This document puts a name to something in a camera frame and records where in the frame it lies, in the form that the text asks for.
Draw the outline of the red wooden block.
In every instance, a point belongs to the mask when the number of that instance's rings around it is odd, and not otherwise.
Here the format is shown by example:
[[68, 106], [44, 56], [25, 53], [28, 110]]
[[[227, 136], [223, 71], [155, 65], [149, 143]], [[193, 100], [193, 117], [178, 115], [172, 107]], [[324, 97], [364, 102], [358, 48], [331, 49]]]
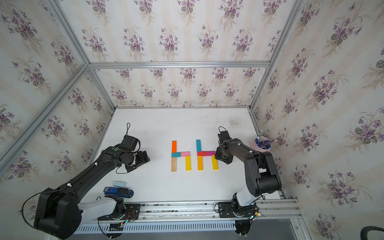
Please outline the red wooden block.
[[206, 157], [208, 154], [205, 151], [200, 151], [200, 152], [197, 152], [197, 155], [201, 157]]

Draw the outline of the long teal wooden block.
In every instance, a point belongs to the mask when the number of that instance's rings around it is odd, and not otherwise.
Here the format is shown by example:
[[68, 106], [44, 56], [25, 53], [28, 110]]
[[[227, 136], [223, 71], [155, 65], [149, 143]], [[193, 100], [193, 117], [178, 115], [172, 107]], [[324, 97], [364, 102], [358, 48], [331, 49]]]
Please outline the long teal wooden block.
[[196, 140], [196, 148], [197, 148], [197, 152], [201, 152], [202, 151], [201, 140]]

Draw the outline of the amber yellow wooden block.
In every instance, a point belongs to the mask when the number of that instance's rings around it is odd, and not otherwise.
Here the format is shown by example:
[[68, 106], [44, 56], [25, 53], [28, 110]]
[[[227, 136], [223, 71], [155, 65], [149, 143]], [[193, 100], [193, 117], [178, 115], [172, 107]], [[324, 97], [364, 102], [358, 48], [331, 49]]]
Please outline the amber yellow wooden block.
[[204, 170], [203, 156], [198, 156], [198, 170], [199, 171]]

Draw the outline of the natural wood block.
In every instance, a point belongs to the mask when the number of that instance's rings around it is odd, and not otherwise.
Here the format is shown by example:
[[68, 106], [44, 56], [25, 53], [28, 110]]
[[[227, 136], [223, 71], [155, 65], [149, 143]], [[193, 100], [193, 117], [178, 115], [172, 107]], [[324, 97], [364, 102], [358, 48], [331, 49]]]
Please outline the natural wood block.
[[177, 171], [177, 158], [171, 158], [171, 172]]

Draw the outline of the small teal wooden block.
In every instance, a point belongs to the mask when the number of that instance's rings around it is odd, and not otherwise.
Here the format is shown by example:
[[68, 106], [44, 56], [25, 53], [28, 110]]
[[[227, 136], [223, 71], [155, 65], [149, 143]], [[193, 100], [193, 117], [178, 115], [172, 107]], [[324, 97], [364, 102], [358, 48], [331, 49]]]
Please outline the small teal wooden block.
[[180, 152], [172, 153], [172, 158], [180, 158], [182, 154]]

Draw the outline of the orange wooden block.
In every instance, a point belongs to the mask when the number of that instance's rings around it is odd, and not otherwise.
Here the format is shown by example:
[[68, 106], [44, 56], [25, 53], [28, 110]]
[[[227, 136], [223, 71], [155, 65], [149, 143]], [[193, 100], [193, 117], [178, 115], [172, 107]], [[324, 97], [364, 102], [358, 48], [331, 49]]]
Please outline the orange wooden block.
[[177, 152], [177, 141], [172, 141], [172, 153]]

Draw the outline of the pink wooden block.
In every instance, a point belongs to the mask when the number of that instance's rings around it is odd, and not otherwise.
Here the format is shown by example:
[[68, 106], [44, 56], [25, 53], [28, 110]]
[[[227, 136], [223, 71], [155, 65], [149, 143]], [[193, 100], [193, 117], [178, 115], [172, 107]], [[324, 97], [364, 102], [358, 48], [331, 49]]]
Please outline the pink wooden block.
[[191, 152], [181, 152], [181, 157], [190, 157]]

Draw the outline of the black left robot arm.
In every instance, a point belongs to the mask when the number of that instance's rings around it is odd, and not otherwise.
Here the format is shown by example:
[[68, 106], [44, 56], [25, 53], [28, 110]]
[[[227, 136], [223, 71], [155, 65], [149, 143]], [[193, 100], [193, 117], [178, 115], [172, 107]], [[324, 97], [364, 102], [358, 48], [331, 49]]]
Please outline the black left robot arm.
[[91, 220], [114, 212], [123, 212], [124, 204], [120, 197], [103, 197], [85, 204], [81, 200], [112, 170], [125, 165], [127, 172], [132, 172], [149, 161], [150, 158], [145, 151], [133, 154], [118, 147], [108, 147], [80, 174], [56, 189], [47, 188], [41, 192], [34, 229], [65, 240], [79, 226]]

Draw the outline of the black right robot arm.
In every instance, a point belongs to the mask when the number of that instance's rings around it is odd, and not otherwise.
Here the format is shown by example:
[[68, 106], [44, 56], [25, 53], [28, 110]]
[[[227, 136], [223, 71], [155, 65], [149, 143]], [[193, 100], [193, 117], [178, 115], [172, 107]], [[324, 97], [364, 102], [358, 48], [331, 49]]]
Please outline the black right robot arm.
[[270, 152], [252, 149], [237, 138], [223, 137], [220, 134], [218, 137], [219, 146], [215, 159], [229, 165], [236, 157], [244, 164], [246, 188], [234, 194], [234, 212], [251, 206], [264, 194], [272, 194], [282, 189], [280, 174]]

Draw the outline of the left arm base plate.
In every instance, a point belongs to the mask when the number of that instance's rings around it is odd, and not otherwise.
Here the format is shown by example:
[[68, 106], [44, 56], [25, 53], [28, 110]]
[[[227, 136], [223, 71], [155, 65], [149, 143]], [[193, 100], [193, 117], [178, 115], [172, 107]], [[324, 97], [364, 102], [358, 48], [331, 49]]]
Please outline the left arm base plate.
[[115, 207], [110, 215], [99, 217], [99, 221], [134, 221], [138, 220], [140, 204], [120, 204]]

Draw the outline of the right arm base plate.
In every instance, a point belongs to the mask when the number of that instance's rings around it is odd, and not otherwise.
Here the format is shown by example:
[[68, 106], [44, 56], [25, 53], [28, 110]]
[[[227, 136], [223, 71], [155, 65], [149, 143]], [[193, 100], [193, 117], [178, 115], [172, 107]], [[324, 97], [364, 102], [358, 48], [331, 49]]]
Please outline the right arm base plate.
[[256, 205], [240, 206], [236, 201], [218, 202], [214, 209], [220, 218], [250, 218], [259, 212]]

